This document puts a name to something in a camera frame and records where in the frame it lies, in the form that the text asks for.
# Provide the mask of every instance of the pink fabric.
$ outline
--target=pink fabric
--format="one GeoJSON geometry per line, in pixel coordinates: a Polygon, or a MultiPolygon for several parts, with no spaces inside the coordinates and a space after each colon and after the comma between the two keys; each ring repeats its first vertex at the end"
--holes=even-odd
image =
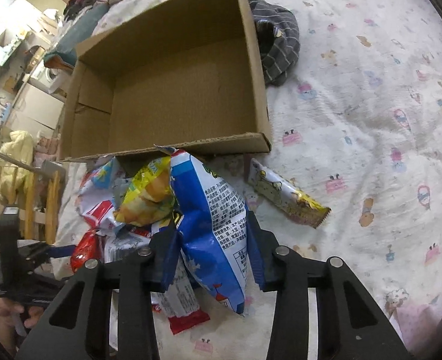
{"type": "Polygon", "coordinates": [[[429,304],[404,304],[396,309],[405,347],[413,354],[431,337],[438,320],[429,304]]]}

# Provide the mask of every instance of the cardboard box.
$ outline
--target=cardboard box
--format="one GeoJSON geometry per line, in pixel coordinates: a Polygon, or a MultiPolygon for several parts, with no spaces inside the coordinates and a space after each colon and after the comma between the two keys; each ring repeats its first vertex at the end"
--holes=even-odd
{"type": "Polygon", "coordinates": [[[168,0],[76,50],[62,158],[270,151],[248,0],[168,0]]]}

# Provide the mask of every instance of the bed sheet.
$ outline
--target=bed sheet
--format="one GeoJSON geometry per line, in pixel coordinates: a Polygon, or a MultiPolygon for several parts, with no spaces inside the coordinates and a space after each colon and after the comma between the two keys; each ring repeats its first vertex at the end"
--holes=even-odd
{"type": "MultiPolygon", "coordinates": [[[[256,157],[332,212],[317,230],[300,226],[245,185],[241,156],[210,166],[281,244],[342,257],[388,317],[404,318],[415,351],[442,316],[442,20],[428,0],[266,1],[295,14],[301,51],[267,89],[273,150],[256,157]]],[[[265,358],[274,293],[250,275],[244,316],[197,294],[209,322],[173,336],[156,315],[162,358],[265,358]]],[[[315,344],[314,302],[310,312],[315,344]]]]}

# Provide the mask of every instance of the silver screw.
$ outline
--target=silver screw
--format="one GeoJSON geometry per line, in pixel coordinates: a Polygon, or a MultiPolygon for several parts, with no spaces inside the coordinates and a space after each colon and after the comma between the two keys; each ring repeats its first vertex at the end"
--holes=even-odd
{"type": "Polygon", "coordinates": [[[149,246],[143,246],[138,250],[138,254],[142,257],[149,256],[151,254],[151,248],[149,246]]]}
{"type": "Polygon", "coordinates": [[[289,248],[287,246],[278,246],[276,247],[276,254],[280,256],[287,256],[289,254],[289,248]]]}
{"type": "Polygon", "coordinates": [[[340,268],[343,265],[343,262],[339,257],[332,257],[332,259],[329,260],[329,263],[335,268],[340,268]]]}
{"type": "Polygon", "coordinates": [[[88,261],[86,261],[84,263],[84,266],[88,269],[93,269],[96,268],[98,266],[98,260],[96,259],[89,259],[88,261]]]}

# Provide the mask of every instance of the red snack package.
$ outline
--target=red snack package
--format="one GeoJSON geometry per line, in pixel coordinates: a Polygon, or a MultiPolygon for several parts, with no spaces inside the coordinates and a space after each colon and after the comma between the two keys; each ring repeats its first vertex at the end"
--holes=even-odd
{"type": "Polygon", "coordinates": [[[76,272],[89,259],[100,259],[101,248],[99,247],[99,237],[96,235],[97,230],[88,230],[81,238],[79,244],[69,260],[71,269],[76,272]]]}

